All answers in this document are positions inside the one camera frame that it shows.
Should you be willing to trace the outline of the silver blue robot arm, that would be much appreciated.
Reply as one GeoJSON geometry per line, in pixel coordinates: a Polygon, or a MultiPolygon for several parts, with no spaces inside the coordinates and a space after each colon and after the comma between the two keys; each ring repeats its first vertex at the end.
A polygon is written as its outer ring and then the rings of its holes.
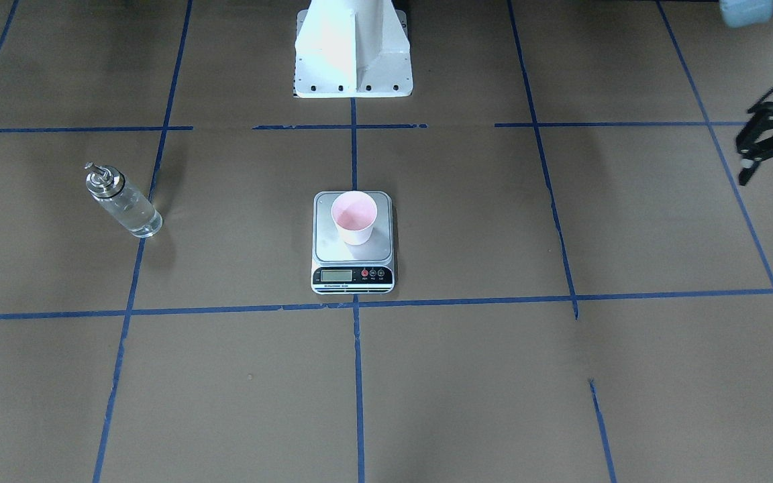
{"type": "Polygon", "coordinates": [[[773,19],[773,0],[719,1],[721,16],[727,27],[766,23],[773,19]]]}

